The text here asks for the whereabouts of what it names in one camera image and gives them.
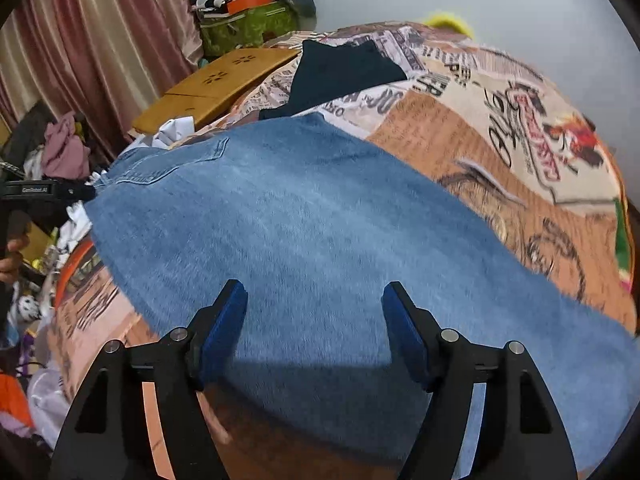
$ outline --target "orange fabric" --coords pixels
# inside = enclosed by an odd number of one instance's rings
[[[25,426],[34,428],[27,397],[15,377],[0,374],[0,412],[7,412]]]

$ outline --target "denim fabric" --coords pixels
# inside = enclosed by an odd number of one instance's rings
[[[386,458],[414,442],[428,397],[387,336],[391,280],[472,342],[526,345],[578,468],[601,460],[638,402],[639,352],[622,326],[522,267],[439,185],[317,114],[133,150],[97,189],[93,240],[151,327],[186,326],[237,278],[249,301],[226,377],[324,440]]]

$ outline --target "bed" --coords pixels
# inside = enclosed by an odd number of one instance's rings
[[[440,184],[484,219],[524,267],[565,295],[620,323],[638,316],[631,297],[634,244],[626,195],[596,126],[556,86],[507,53],[418,23],[374,23],[318,35],[298,32],[267,44],[298,48],[307,38],[338,46],[373,40],[408,75],[308,110],[366,139]],[[191,144],[257,120],[288,100],[300,58],[246,92]],[[49,345],[72,398],[102,345],[128,346],[158,335],[119,290],[90,239],[66,265]],[[399,462],[321,442],[253,405],[228,385],[201,402],[232,478],[394,478]],[[161,476],[172,478],[153,388],[145,389],[150,440]]]

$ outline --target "curtain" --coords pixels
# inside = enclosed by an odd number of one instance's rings
[[[21,0],[0,29],[0,112],[10,126],[38,99],[82,112],[113,160],[201,56],[189,0]]]

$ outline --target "blue gripper pad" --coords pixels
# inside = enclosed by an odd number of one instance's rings
[[[400,348],[409,375],[427,390],[432,382],[429,375],[429,353],[391,283],[382,293],[382,311],[386,328]]]
[[[220,308],[220,314],[200,350],[198,378],[201,384],[211,383],[222,376],[226,361],[236,348],[248,298],[249,295],[242,283],[230,280],[213,304],[213,307]]]

